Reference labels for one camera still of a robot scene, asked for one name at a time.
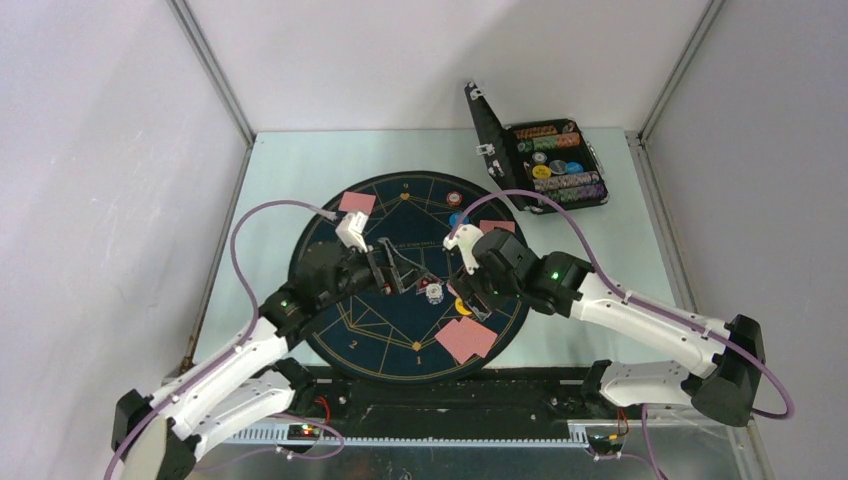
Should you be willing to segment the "pink dealt card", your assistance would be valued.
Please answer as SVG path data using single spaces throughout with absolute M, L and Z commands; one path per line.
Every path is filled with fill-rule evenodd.
M 504 230 L 511 233 L 516 231 L 516 224 L 513 221 L 506 220 L 481 220 L 478 226 L 483 233 L 493 230 Z
M 481 358 L 487 357 L 498 338 L 498 334 L 468 317 L 464 317 L 461 324 L 464 328 L 466 343 L 471 351 Z
M 371 215 L 376 202 L 375 195 L 345 191 L 340 199 L 338 210 L 345 213 L 361 212 Z

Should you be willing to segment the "yellow big blind button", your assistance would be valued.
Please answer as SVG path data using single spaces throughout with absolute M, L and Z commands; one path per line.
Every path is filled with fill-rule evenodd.
M 462 316 L 471 317 L 473 315 L 473 312 L 466 307 L 466 305 L 460 298 L 455 299 L 454 308 Z

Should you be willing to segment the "pink playing card deck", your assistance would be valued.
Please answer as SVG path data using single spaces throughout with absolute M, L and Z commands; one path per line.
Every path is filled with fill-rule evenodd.
M 473 312 L 473 315 L 468 318 L 483 322 L 490 317 L 491 310 L 471 287 L 464 284 L 449 283 L 448 291 L 455 299 L 460 298 L 466 307 Z

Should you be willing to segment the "red poker chip stack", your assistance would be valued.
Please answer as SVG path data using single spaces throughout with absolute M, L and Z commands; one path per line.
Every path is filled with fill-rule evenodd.
M 463 203 L 463 195 L 458 191 L 450 191 L 446 195 L 446 204 L 450 207 L 459 208 Z

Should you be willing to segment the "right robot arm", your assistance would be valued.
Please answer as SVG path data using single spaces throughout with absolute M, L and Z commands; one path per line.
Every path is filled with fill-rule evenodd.
M 477 320 L 517 299 L 535 312 L 599 325 L 666 355 L 641 364 L 594 362 L 581 385 L 581 402 L 591 416 L 662 404 L 692 407 L 731 427 L 749 423 L 764 361 L 757 321 L 738 315 L 725 322 L 653 301 L 573 255 L 537 256 L 500 228 L 484 233 L 464 225 L 443 246 L 461 258 L 450 285 Z

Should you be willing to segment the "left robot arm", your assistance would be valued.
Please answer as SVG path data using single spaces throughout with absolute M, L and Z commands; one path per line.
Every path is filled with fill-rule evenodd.
M 119 399 L 105 478 L 185 479 L 244 428 L 286 411 L 308 414 L 315 379 L 288 355 L 318 317 L 360 293 L 415 290 L 429 276 L 386 238 L 365 249 L 336 242 L 313 248 L 212 357 L 150 395 L 131 390 Z

